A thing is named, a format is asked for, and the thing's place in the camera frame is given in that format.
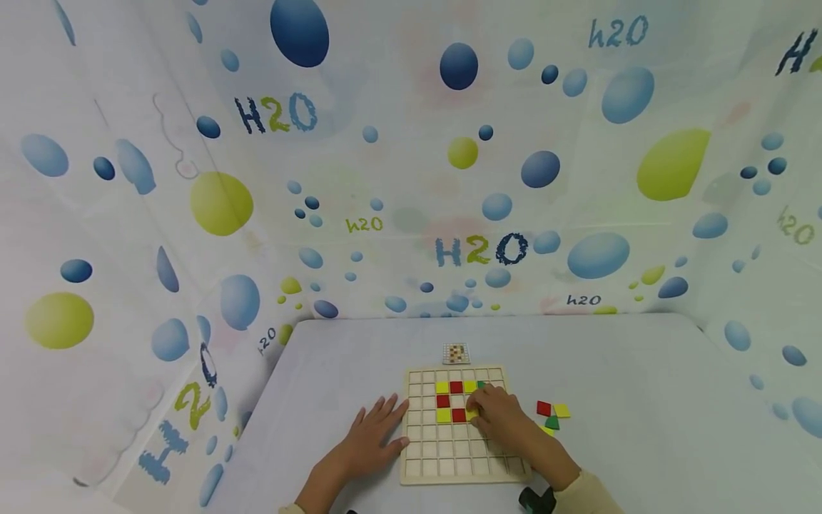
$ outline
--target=fabric wall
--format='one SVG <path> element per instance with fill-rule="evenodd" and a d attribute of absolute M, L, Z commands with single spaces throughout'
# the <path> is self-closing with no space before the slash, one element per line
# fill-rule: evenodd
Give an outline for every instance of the fabric wall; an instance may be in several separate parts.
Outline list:
<path fill-rule="evenodd" d="M 201 510 L 311 317 L 684 313 L 822 464 L 817 2 L 0 12 L 0 498 Z"/>

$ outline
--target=yellow-green circle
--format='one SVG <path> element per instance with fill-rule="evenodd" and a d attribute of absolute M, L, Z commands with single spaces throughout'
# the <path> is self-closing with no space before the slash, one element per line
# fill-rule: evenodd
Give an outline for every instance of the yellow-green circle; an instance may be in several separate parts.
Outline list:
<path fill-rule="evenodd" d="M 642 283 L 645 285 L 654 285 L 659 282 L 659 279 L 663 277 L 665 273 L 665 266 L 656 266 L 653 268 L 648 268 L 640 277 Z"/>
<path fill-rule="evenodd" d="M 279 343 L 282 346 L 288 344 L 289 339 L 291 339 L 292 332 L 294 332 L 294 327 L 289 325 L 288 323 L 284 324 L 279 328 Z"/>
<path fill-rule="evenodd" d="M 254 200 L 245 184 L 219 171 L 203 173 L 194 181 L 191 194 L 194 219 L 205 232 L 231 235 L 254 212 Z"/>
<path fill-rule="evenodd" d="M 287 276 L 279 283 L 279 288 L 286 294 L 297 294 L 302 291 L 302 287 L 297 279 Z"/>
<path fill-rule="evenodd" d="M 83 297 L 74 293 L 46 294 L 25 314 L 25 331 L 29 337 L 51 350 L 79 345 L 94 325 L 94 310 Z"/>
<path fill-rule="evenodd" d="M 468 169 L 477 162 L 479 147 L 470 137 L 455 137 L 448 146 L 448 162 L 457 169 Z"/>
<path fill-rule="evenodd" d="M 678 130 L 648 150 L 636 172 L 636 184 L 647 198 L 669 201 L 683 198 L 700 172 L 711 133 L 702 128 Z"/>
<path fill-rule="evenodd" d="M 597 307 L 596 310 L 593 311 L 594 314 L 616 314 L 617 308 L 613 305 L 603 305 L 602 307 Z"/>

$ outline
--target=left hand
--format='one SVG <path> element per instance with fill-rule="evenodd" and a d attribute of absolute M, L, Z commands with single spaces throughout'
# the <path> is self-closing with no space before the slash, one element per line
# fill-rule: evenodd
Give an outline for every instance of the left hand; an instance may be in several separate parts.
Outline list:
<path fill-rule="evenodd" d="M 393 394 L 388 400 L 381 396 L 367 414 L 365 407 L 361 408 L 348 435 L 323 459 L 324 464 L 339 470 L 346 482 L 389 465 L 409 444 L 408 438 L 398 438 L 382 445 L 409 407 L 408 400 L 395 409 L 396 403 L 397 395 Z"/>

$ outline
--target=black object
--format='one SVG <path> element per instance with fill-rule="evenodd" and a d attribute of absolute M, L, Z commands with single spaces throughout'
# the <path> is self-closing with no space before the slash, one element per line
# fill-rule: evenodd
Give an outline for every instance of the black object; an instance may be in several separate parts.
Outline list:
<path fill-rule="evenodd" d="M 556 507 L 554 491 L 549 487 L 540 496 L 530 487 L 526 487 L 520 493 L 520 505 L 530 514 L 551 514 Z"/>

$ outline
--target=green tile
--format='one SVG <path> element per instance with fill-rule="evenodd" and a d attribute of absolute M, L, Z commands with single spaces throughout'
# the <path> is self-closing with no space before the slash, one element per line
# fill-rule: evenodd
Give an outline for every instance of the green tile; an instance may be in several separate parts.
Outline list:
<path fill-rule="evenodd" d="M 556 416 L 551 416 L 550 418 L 545 420 L 545 428 L 550 428 L 552 430 L 559 430 L 560 429 L 560 420 Z"/>

